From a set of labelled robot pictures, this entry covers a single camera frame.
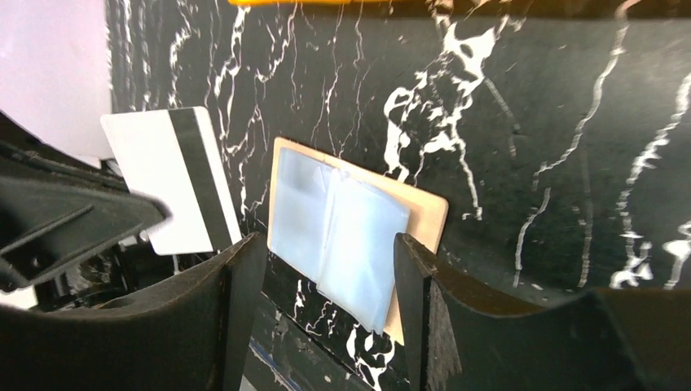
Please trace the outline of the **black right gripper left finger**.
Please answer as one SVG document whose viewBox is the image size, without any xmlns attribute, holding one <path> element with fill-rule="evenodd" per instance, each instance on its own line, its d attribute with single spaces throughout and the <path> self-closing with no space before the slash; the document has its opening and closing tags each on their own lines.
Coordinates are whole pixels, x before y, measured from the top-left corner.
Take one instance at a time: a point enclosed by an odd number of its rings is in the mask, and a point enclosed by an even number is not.
<svg viewBox="0 0 691 391">
<path fill-rule="evenodd" d="M 4 390 L 237 390 L 266 238 L 98 308 L 1 309 Z"/>
</svg>

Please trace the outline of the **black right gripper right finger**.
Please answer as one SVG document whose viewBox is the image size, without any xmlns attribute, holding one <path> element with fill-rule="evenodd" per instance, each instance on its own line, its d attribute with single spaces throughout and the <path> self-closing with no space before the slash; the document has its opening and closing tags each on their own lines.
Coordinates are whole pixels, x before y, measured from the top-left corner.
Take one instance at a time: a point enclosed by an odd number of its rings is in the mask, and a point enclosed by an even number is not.
<svg viewBox="0 0 691 391">
<path fill-rule="evenodd" d="M 394 273 L 413 390 L 687 390 L 690 292 L 596 288 L 553 307 L 495 290 L 408 234 Z"/>
</svg>

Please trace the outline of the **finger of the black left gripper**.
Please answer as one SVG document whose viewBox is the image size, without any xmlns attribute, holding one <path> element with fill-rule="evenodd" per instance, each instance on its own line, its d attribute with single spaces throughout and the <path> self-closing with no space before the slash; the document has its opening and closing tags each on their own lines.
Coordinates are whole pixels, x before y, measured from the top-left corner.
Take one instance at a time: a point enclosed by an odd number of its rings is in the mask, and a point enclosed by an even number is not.
<svg viewBox="0 0 691 391">
<path fill-rule="evenodd" d="M 45 283 L 163 222 L 158 201 L 1 115 L 1 289 Z"/>
</svg>

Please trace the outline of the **white card black stripe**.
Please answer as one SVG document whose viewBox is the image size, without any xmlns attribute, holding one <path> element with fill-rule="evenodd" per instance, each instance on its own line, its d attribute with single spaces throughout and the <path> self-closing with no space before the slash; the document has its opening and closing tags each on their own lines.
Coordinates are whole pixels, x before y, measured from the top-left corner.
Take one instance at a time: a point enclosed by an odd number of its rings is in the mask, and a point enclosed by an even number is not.
<svg viewBox="0 0 691 391">
<path fill-rule="evenodd" d="M 165 220 L 145 230 L 156 254 L 210 253 L 241 240 L 206 108 L 108 114 L 100 122 L 130 192 L 165 210 Z"/>
</svg>

